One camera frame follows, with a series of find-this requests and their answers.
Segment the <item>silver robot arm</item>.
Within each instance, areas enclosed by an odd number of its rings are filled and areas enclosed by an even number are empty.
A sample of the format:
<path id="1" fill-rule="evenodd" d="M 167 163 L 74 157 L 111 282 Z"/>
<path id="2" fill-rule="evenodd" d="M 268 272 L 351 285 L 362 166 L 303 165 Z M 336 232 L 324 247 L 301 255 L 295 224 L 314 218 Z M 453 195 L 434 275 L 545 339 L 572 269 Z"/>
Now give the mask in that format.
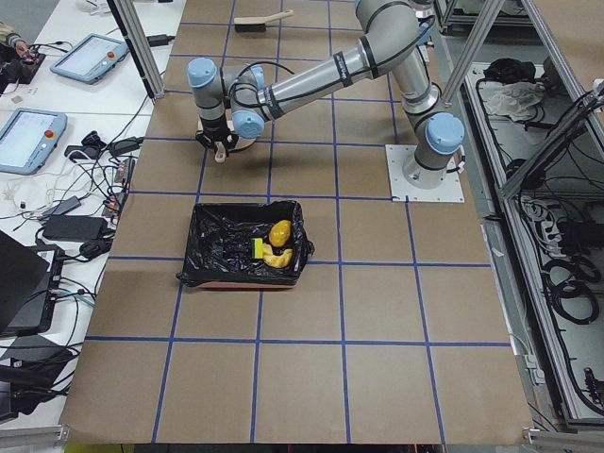
<path id="1" fill-rule="evenodd" d="M 255 141 L 266 123 L 361 80 L 391 75 L 417 140 L 403 175 L 416 187 L 438 186 L 465 129 L 445 111 L 419 49 L 435 20 L 428 8 L 427 1 L 358 1 L 363 34 L 352 48 L 273 84 L 264 80 L 262 61 L 219 67 L 209 58 L 191 60 L 187 77 L 199 116 L 196 140 L 222 161 L 239 140 Z"/>

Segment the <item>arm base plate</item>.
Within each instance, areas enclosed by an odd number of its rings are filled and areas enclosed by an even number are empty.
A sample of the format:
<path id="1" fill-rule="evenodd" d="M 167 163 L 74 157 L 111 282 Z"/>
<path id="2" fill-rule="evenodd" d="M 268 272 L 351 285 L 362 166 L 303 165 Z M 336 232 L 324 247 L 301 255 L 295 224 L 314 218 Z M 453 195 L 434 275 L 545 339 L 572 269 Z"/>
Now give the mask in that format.
<path id="1" fill-rule="evenodd" d="M 427 170 L 414 160 L 415 145 L 386 144 L 391 200 L 410 203 L 463 203 L 460 172 L 451 158 L 441 170 Z"/>

